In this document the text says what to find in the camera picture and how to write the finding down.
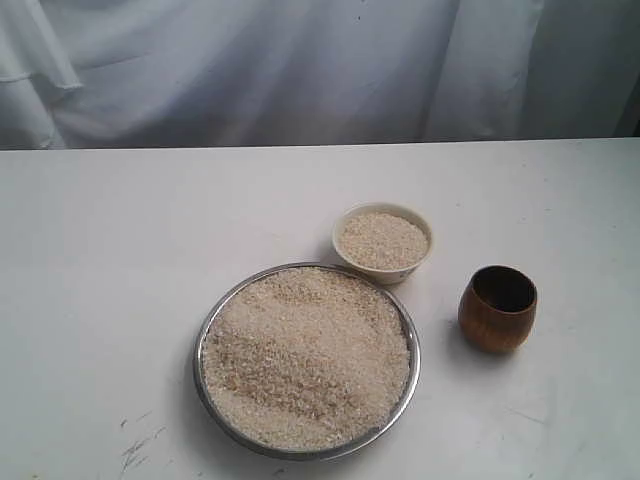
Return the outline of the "brown wooden cup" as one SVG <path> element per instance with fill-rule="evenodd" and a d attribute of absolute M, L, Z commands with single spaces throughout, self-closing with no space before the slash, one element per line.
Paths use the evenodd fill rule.
<path fill-rule="evenodd" d="M 475 272 L 460 300 L 464 338 L 492 354 L 511 354 L 528 338 L 538 303 L 535 284 L 520 271 L 490 265 Z"/>

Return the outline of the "round steel tray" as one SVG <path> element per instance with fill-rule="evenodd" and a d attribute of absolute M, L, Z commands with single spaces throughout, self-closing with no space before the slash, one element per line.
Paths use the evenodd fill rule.
<path fill-rule="evenodd" d="M 399 326 L 402 332 L 402 337 L 408 352 L 408 373 L 406 378 L 402 382 L 402 389 L 398 400 L 389 409 L 389 413 L 384 418 L 384 421 L 379 426 L 373 426 L 367 429 L 362 434 L 356 436 L 352 440 L 341 442 L 336 446 L 326 448 L 284 448 L 269 446 L 264 442 L 250 437 L 244 433 L 240 428 L 234 426 L 231 421 L 223 415 L 222 411 L 216 404 L 216 400 L 210 393 L 209 388 L 206 385 L 205 376 L 205 342 L 213 328 L 217 325 L 217 321 L 221 319 L 224 308 L 230 304 L 230 302 L 237 298 L 241 292 L 248 287 L 257 284 L 261 280 L 265 280 L 275 276 L 282 272 L 300 272 L 304 270 L 316 269 L 323 272 L 331 272 L 341 275 L 345 278 L 350 278 L 362 282 L 367 287 L 374 290 L 377 294 L 381 295 L 393 308 L 393 311 L 398 316 Z M 200 401 L 208 414 L 214 421 L 220 426 L 227 436 L 232 438 L 236 443 L 260 454 L 270 458 L 287 461 L 321 461 L 336 459 L 355 453 L 365 446 L 371 444 L 386 431 L 388 431 L 394 423 L 404 413 L 405 409 L 409 405 L 416 385 L 418 383 L 420 373 L 421 351 L 418 340 L 418 335 L 413 321 L 407 312 L 404 305 L 387 289 L 375 284 L 373 281 L 366 279 L 365 276 L 356 273 L 355 271 L 346 267 L 338 265 L 326 265 L 321 263 L 303 262 L 303 263 L 289 263 L 279 265 L 258 272 L 241 283 L 234 286 L 229 290 L 213 307 L 211 312 L 207 315 L 198 336 L 196 337 L 193 357 L 192 357 L 192 370 L 194 377 L 194 384 Z"/>

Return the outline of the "beige granular contents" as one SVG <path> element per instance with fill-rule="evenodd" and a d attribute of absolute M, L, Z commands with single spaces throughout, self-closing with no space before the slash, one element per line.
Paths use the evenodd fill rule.
<path fill-rule="evenodd" d="M 354 263 L 369 269 L 399 270 L 421 261 L 428 253 L 427 235 L 406 219 L 383 212 L 349 218 L 338 245 Z"/>

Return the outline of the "cream ceramic bowl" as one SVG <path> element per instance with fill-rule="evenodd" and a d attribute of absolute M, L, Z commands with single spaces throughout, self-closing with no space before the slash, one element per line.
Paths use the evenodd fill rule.
<path fill-rule="evenodd" d="M 383 213 L 389 213 L 391 215 L 395 215 L 395 216 L 399 216 L 402 217 L 404 219 L 406 219 L 407 221 L 411 222 L 412 224 L 416 225 L 418 228 L 420 228 L 428 237 L 429 242 L 430 242 L 430 246 L 429 246 L 429 250 L 427 255 L 418 263 L 409 266 L 408 268 L 405 269 L 399 269 L 399 270 L 389 270 L 389 271 L 385 271 L 385 270 L 376 270 L 376 269 L 369 269 L 366 268 L 364 266 L 358 265 L 356 263 L 354 263 L 352 260 L 350 260 L 345 253 L 342 252 L 342 250 L 340 249 L 339 245 L 338 245 L 338 237 L 339 235 L 342 233 L 342 230 L 344 228 L 345 222 L 357 215 L 357 214 L 361 214 L 361 213 L 368 213 L 368 212 L 383 212 Z M 357 205 L 352 207 L 351 209 L 347 210 L 343 215 L 341 215 L 335 222 L 333 230 L 332 230 L 332 235 L 331 235 L 331 241 L 332 241 L 332 246 L 336 252 L 336 254 L 341 258 L 341 260 L 343 260 L 345 262 L 346 265 L 354 268 L 355 270 L 373 278 L 374 280 L 376 280 L 378 283 L 383 284 L 383 285 L 394 285 L 394 284 L 398 284 L 403 282 L 407 277 L 409 277 L 417 268 L 419 268 L 420 266 L 422 266 L 422 264 L 424 264 L 424 262 L 426 261 L 426 259 L 428 258 L 432 247 L 433 247 L 433 234 L 432 234 L 432 229 L 429 225 L 429 223 L 417 212 L 405 207 L 405 206 L 401 206 L 401 205 L 396 205 L 396 204 L 392 204 L 392 203 L 384 203 L 384 202 L 374 202 L 374 203 L 366 203 L 366 204 L 361 204 L 361 205 Z"/>

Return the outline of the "greenish-grey granular food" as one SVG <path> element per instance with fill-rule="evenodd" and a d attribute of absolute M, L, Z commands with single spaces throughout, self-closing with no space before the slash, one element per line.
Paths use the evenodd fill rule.
<path fill-rule="evenodd" d="M 220 415 L 267 447 L 319 451 L 382 426 L 409 376 L 400 316 L 377 289 L 316 267 L 255 281 L 222 308 L 202 353 Z"/>

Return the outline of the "white cloth backdrop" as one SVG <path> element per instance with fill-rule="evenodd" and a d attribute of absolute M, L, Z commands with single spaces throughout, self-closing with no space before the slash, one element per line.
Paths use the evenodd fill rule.
<path fill-rule="evenodd" d="M 635 1 L 5 1 L 5 149 L 625 136 Z"/>

